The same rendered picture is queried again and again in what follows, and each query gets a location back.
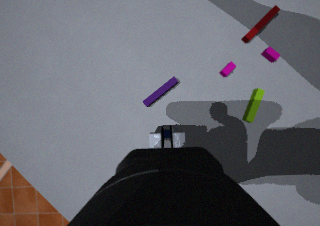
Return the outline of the red rod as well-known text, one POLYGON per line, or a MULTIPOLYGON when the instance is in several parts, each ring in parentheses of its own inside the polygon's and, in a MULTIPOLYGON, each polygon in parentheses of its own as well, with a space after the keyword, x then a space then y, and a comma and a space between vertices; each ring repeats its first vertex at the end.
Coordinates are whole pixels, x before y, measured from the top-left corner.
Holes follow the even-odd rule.
POLYGON ((280 10, 275 5, 241 40, 246 44, 280 10))

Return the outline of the lime green rod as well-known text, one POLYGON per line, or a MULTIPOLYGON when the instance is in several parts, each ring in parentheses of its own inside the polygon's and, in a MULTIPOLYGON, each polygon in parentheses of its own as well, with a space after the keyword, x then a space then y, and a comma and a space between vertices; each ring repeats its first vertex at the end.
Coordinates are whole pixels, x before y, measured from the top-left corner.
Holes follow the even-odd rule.
POLYGON ((253 90, 242 120, 253 123, 264 92, 264 90, 259 88, 253 90))

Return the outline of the small magenta block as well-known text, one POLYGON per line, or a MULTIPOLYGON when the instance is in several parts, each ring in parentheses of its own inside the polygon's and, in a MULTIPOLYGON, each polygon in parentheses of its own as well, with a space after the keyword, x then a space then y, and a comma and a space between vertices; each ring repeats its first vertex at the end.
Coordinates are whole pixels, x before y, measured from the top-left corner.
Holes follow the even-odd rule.
POLYGON ((233 62, 230 62, 225 66, 225 68, 220 72, 220 74, 223 77, 226 77, 235 67, 236 65, 233 62))
POLYGON ((263 57, 265 57, 268 61, 270 62, 274 62, 276 61, 279 57, 280 54, 277 53, 274 49, 272 49, 271 47, 268 47, 267 49, 265 49, 263 51, 263 53, 261 54, 263 57))

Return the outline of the purple rod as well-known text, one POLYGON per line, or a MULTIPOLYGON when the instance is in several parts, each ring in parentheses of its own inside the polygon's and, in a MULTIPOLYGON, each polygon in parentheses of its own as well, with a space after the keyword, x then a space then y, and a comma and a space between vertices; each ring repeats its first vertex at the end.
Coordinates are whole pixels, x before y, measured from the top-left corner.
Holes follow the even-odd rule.
POLYGON ((172 77, 169 81, 167 81, 164 85, 162 85, 159 89, 157 89, 154 93, 152 93, 142 102, 145 104, 146 107, 150 106, 153 102, 155 102, 158 98, 160 98, 177 83, 178 80, 175 77, 172 77))

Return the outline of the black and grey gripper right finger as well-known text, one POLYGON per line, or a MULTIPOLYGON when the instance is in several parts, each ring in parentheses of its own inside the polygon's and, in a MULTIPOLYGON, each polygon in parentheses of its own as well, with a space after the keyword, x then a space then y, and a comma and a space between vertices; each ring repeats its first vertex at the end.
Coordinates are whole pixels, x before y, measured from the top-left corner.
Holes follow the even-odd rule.
POLYGON ((170 126, 171 148, 186 147, 185 132, 179 131, 175 125, 170 126))

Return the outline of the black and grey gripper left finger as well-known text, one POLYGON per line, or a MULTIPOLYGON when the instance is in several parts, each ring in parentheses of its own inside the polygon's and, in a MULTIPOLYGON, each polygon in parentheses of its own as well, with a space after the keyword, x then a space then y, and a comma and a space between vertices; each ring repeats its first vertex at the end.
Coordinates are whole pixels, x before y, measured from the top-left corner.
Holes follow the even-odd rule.
POLYGON ((158 126, 155 132, 149 133, 149 148, 164 148, 164 126, 158 126))

